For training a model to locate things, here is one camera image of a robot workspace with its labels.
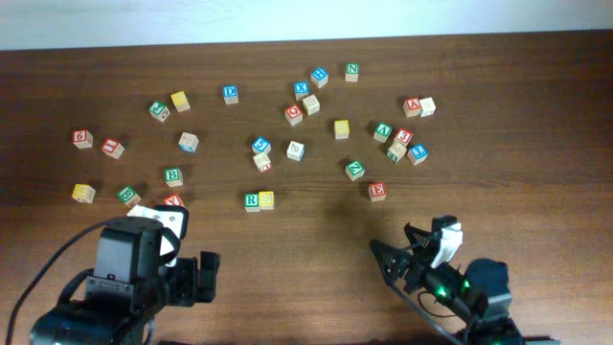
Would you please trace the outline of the yellow S wooden block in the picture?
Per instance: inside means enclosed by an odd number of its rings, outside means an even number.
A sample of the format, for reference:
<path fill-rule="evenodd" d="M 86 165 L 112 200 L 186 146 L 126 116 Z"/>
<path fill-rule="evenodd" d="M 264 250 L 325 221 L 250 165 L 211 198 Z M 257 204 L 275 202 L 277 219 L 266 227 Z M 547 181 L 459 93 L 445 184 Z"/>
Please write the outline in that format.
<path fill-rule="evenodd" d="M 275 195 L 273 191 L 259 192 L 259 205 L 262 210 L 273 210 L 275 208 Z"/>

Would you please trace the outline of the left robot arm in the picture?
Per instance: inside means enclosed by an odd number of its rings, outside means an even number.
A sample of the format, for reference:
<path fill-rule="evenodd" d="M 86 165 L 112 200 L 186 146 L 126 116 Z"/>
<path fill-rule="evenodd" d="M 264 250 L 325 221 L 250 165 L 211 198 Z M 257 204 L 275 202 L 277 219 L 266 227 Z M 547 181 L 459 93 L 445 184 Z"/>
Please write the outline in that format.
<path fill-rule="evenodd" d="M 220 256 L 179 255 L 189 212 L 182 206 L 133 207 L 103 227 L 96 264 L 75 276 L 56 306 L 34 323 L 33 344 L 148 344 L 165 307 L 216 297 Z"/>

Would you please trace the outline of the green R wooden block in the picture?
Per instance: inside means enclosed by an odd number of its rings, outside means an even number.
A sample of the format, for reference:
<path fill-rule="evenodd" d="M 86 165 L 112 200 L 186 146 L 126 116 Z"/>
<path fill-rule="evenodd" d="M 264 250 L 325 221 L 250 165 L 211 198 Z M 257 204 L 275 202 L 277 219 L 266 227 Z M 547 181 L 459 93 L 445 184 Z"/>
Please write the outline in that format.
<path fill-rule="evenodd" d="M 248 213 L 256 213 L 261 210 L 258 193 L 249 193 L 244 196 L 244 208 Z"/>

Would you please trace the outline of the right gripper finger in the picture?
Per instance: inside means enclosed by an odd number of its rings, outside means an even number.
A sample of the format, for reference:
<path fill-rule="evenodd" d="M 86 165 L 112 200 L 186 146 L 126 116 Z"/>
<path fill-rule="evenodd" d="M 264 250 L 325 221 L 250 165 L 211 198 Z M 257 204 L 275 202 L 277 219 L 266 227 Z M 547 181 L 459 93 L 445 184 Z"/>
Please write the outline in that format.
<path fill-rule="evenodd" d="M 384 283 L 391 287 L 406 274 L 412 255 L 405 249 L 393 247 L 380 240 L 370 241 L 370 248 L 382 274 Z"/>
<path fill-rule="evenodd" d="M 419 229 L 411 223 L 407 223 L 403 230 L 409 241 L 410 249 L 427 249 L 434 246 L 435 232 L 433 230 Z"/>

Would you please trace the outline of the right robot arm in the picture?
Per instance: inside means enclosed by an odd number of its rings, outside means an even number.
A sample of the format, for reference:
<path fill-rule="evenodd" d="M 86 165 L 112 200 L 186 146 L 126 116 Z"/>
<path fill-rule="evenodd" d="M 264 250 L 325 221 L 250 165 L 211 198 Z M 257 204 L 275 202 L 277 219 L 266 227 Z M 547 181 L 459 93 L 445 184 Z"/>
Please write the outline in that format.
<path fill-rule="evenodd" d="M 508 266 L 491 259 L 476 259 L 460 271 L 450 264 L 464 238 L 456 217 L 433 218 L 429 231 L 406 224 L 404 233 L 409 245 L 403 248 L 370 241 L 385 285 L 401 300 L 454 344 L 526 342 L 510 317 Z M 434 313 L 425 309 L 420 301 L 423 294 L 433 296 L 464 321 L 465 327 L 455 334 L 448 332 Z"/>

